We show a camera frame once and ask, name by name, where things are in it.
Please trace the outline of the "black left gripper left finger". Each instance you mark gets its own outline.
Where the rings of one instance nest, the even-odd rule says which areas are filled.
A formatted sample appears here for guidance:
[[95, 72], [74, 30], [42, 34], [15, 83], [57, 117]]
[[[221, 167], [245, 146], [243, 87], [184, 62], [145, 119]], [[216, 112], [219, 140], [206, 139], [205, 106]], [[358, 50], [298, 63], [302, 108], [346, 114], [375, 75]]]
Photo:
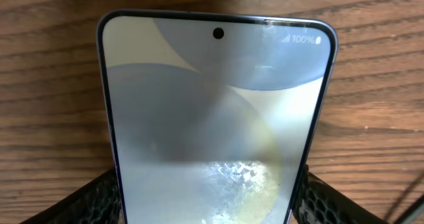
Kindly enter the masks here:
[[21, 224], [118, 224], [120, 212], [117, 177], [110, 169]]

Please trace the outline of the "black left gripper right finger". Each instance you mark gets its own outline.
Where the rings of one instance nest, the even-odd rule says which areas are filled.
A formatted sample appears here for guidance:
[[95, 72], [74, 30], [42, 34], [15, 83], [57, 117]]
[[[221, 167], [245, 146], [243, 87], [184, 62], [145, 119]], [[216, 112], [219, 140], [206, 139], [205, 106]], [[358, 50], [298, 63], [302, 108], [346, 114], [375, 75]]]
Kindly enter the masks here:
[[304, 166], [291, 212], [299, 224], [387, 224]]

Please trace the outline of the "blue Galaxy smartphone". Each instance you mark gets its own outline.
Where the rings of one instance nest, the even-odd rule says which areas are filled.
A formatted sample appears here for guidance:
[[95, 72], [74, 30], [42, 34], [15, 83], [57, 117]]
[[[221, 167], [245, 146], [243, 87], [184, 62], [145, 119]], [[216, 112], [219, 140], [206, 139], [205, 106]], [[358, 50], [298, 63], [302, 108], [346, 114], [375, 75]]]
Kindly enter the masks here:
[[312, 19], [121, 9], [96, 30], [125, 223], [287, 223], [335, 65]]

